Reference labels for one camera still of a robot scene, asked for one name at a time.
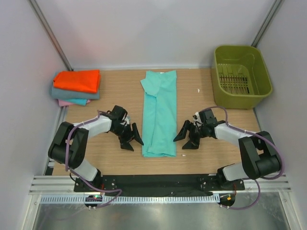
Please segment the teal t shirt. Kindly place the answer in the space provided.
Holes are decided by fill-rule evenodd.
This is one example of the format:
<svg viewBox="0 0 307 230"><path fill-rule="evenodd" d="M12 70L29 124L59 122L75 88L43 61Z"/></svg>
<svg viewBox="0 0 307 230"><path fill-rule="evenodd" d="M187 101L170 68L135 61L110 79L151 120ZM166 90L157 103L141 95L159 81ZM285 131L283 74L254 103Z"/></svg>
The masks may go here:
<svg viewBox="0 0 307 230"><path fill-rule="evenodd" d="M175 157L177 135L177 72L147 71L144 90L142 156Z"/></svg>

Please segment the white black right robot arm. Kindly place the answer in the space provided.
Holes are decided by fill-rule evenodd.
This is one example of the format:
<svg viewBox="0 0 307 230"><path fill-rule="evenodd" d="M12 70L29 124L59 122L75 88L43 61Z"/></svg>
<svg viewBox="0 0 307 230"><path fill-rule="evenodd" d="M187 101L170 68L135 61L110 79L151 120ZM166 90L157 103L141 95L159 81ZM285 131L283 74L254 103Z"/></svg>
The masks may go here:
<svg viewBox="0 0 307 230"><path fill-rule="evenodd" d="M186 120L173 141L185 138L188 141L184 150L198 149L202 138L223 140L238 147L241 162L217 170L217 183L224 189L233 188L243 179L270 180L272 173L283 174L282 158L268 132L243 130L231 125L227 118L217 120L211 107L196 112L192 121Z"/></svg>

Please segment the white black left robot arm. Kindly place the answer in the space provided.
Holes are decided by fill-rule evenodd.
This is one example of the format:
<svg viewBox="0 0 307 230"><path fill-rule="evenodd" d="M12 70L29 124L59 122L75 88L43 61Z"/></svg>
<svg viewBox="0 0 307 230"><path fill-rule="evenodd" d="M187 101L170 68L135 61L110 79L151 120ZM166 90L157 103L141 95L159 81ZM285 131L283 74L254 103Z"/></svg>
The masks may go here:
<svg viewBox="0 0 307 230"><path fill-rule="evenodd" d="M144 145L136 123L130 123L128 112L115 105L110 111L98 111L93 119L80 123L62 122L48 150L48 157L65 166L91 189L102 188L101 172L85 159L88 139L101 133L113 133L120 148L134 151L131 141Z"/></svg>

